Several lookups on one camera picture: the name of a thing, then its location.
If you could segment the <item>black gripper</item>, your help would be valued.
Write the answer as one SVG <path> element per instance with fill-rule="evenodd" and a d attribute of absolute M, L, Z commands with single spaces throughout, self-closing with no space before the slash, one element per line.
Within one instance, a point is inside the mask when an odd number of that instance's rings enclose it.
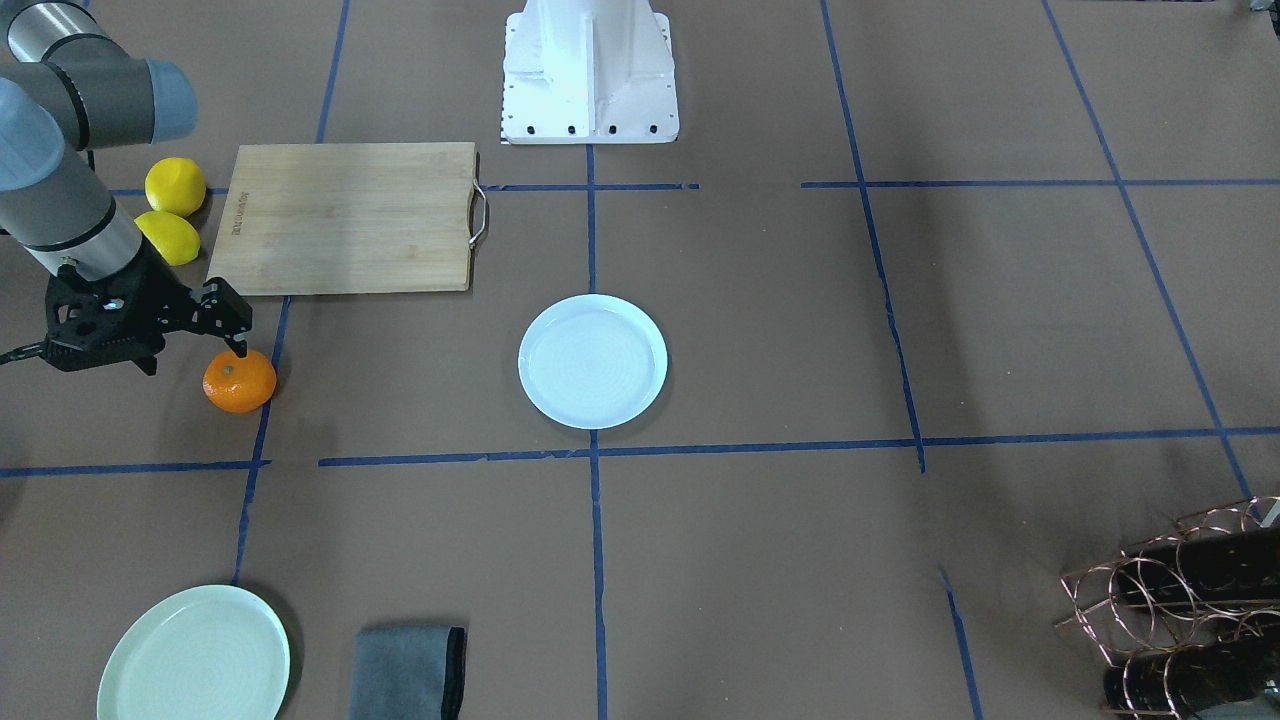
<path fill-rule="evenodd" d="M 228 281 L 206 281 L 195 299 L 147 240 L 102 279 L 60 266 L 49 279 L 44 310 L 44 360 L 60 372 L 132 364 L 155 375 L 166 336 L 177 332 L 216 336 L 246 359 L 253 327 L 253 309 Z"/>

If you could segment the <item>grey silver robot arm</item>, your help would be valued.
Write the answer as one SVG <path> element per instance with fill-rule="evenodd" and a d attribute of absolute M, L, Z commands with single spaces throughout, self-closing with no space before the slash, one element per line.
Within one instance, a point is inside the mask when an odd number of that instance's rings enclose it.
<path fill-rule="evenodd" d="M 192 290 L 119 209 L 87 155 L 195 131 L 174 64 L 134 58 L 74 1 L 5 1 L 3 231 L 49 273 L 42 340 L 3 354 L 61 372 L 132 363 L 151 375 L 170 332 L 247 354 L 253 313 L 224 279 Z"/>

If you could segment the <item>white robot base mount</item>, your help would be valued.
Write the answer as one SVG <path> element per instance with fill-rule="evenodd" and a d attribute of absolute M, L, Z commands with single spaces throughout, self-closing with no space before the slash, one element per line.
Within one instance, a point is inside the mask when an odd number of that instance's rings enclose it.
<path fill-rule="evenodd" d="M 669 18 L 649 1 L 527 1 L 506 18 L 500 141 L 672 143 Z"/>

